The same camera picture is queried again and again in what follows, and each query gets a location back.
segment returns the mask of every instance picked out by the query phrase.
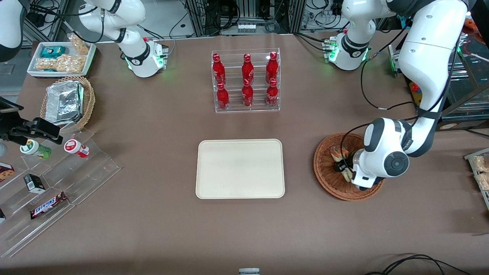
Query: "brown table surface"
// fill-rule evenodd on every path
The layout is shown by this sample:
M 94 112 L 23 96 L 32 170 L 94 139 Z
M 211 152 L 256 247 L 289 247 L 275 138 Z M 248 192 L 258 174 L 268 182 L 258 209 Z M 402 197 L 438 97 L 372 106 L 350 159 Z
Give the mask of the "brown table surface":
M 373 49 L 392 37 L 376 34 Z M 488 274 L 488 210 L 463 159 L 488 147 L 486 139 L 437 133 L 431 151 L 411 159 L 405 175 L 386 180 L 367 201 L 344 202 L 316 180 L 319 142 L 380 116 L 414 114 L 409 105 L 370 107 L 359 70 L 325 64 L 320 51 L 292 35 L 178 41 L 168 69 L 148 79 L 128 70 L 117 45 L 97 46 L 89 79 L 96 103 L 87 128 L 122 170 L 14 257 L 0 259 L 2 274 L 232 275 L 259 267 L 264 275 L 360 275 L 414 252 Z M 216 114 L 211 51 L 268 47 L 282 54 L 281 111 Z M 410 100 L 404 80 L 389 70 L 386 52 L 365 69 L 366 93 L 386 107 Z M 39 115 L 53 82 L 27 76 L 18 101 L 23 117 Z M 198 144 L 235 138 L 282 142 L 281 199 L 195 196 Z M 11 161 L 18 146 L 8 146 Z M 407 270 L 439 272 L 433 263 L 413 261 L 395 274 Z

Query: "foil package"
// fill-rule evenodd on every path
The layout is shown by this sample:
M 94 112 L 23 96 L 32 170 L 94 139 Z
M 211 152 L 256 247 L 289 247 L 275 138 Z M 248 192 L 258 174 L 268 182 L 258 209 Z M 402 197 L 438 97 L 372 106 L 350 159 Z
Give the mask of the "foil package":
M 54 83 L 46 88 L 46 117 L 54 125 L 78 122 L 83 117 L 83 86 L 77 80 Z

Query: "clear acrylic display stand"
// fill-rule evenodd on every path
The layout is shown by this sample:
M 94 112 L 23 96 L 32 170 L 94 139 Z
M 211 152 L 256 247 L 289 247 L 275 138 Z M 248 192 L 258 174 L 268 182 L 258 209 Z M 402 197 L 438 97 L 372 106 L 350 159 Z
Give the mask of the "clear acrylic display stand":
M 63 136 L 62 145 L 51 141 L 42 143 L 52 150 L 49 158 L 42 160 L 35 156 L 22 156 L 11 164 L 15 175 L 0 183 L 0 208 L 6 217 L 0 224 L 2 257 L 13 256 L 120 170 L 110 156 L 93 142 L 93 133 L 90 131 L 79 130 L 72 123 L 61 129 L 60 135 Z M 64 151 L 64 142 L 71 138 L 90 149 L 86 158 Z M 23 179 L 27 174 L 39 176 L 46 191 L 41 194 L 30 193 Z M 67 201 L 31 220 L 30 211 L 62 191 L 68 197 Z
M 270 59 L 270 52 L 276 51 L 278 53 L 277 62 L 279 64 L 277 73 L 277 104 L 273 108 L 269 108 L 265 104 L 267 97 L 268 83 L 265 81 L 265 74 L 268 60 Z M 217 82 L 214 78 L 212 71 L 212 55 L 218 53 L 221 56 L 221 61 L 224 64 L 226 72 L 226 85 L 225 88 L 229 93 L 229 110 L 221 110 L 217 101 Z M 241 89 L 243 88 L 243 75 L 241 73 L 241 66 L 243 65 L 243 56 L 245 53 L 251 55 L 251 62 L 254 66 L 254 80 L 253 80 L 253 105 L 251 107 L 245 107 L 243 105 L 243 96 Z M 265 49 L 237 49 L 237 50 L 214 50 L 211 55 L 211 77 L 214 93 L 214 108 L 216 113 L 243 113 L 253 111 L 279 111 L 280 110 L 280 69 L 281 69 L 281 56 L 280 48 L 265 48 Z

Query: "wicker basket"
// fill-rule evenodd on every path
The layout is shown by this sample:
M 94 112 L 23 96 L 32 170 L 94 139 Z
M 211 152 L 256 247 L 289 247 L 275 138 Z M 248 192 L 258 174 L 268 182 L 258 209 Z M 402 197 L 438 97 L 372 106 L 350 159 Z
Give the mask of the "wicker basket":
M 90 82 L 82 76 L 67 76 L 56 81 L 56 83 L 68 81 L 68 80 L 78 80 L 83 86 L 83 117 L 76 123 L 78 129 L 82 129 L 89 121 L 91 113 L 93 111 L 93 106 L 95 105 L 95 94 Z M 41 117 L 46 116 L 46 102 L 47 93 L 44 96 L 43 105 L 41 106 Z
M 384 181 L 365 191 L 360 191 L 353 184 L 346 182 L 341 173 L 333 170 L 334 160 L 330 154 L 332 146 L 339 146 L 341 138 L 345 133 L 337 133 L 325 138 L 317 147 L 314 154 L 314 172 L 317 180 L 333 196 L 345 201 L 366 200 L 375 195 Z M 343 142 L 343 148 L 349 152 L 363 148 L 363 138 L 357 134 L 350 133 Z

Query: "red bottle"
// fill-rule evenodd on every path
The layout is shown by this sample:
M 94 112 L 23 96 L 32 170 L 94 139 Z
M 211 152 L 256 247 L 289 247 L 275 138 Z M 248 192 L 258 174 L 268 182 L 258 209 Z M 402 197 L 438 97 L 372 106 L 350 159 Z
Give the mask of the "red bottle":
M 217 103 L 219 105 L 219 109 L 221 110 L 229 110 L 229 94 L 226 89 L 224 89 L 224 83 L 217 83 Z
M 272 78 L 270 80 L 270 87 L 267 89 L 267 98 L 266 98 L 267 106 L 271 108 L 277 105 L 277 97 L 278 97 L 277 79 Z
M 253 105 L 253 88 L 249 79 L 243 79 L 241 92 L 243 93 L 243 105 L 245 107 L 251 107 Z
M 241 72 L 243 73 L 243 80 L 249 79 L 253 83 L 253 64 L 251 63 L 251 55 L 249 53 L 244 54 L 244 62 L 241 67 Z
M 221 62 L 221 57 L 218 53 L 212 55 L 212 71 L 217 82 L 226 84 L 226 72 L 224 70 L 224 64 Z
M 265 81 L 270 83 L 270 79 L 277 77 L 278 72 L 278 62 L 277 62 L 277 52 L 273 51 L 270 53 L 270 59 L 267 63 L 267 75 L 265 76 Z

